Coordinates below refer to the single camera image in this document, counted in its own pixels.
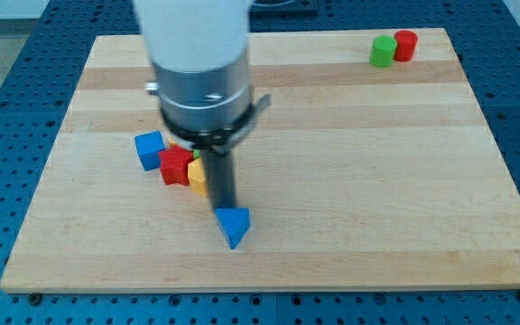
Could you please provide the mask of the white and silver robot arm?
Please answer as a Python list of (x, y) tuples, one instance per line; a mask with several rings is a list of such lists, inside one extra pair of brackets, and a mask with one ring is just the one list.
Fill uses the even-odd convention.
[(255, 127), (269, 96), (254, 99), (249, 1), (134, 0), (165, 127), (203, 160), (212, 208), (234, 208), (231, 152)]

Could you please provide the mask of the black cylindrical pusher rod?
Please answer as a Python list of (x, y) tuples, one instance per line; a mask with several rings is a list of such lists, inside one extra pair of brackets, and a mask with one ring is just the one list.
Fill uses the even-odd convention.
[(234, 208), (237, 205), (236, 181), (231, 152), (201, 152), (210, 205), (213, 209)]

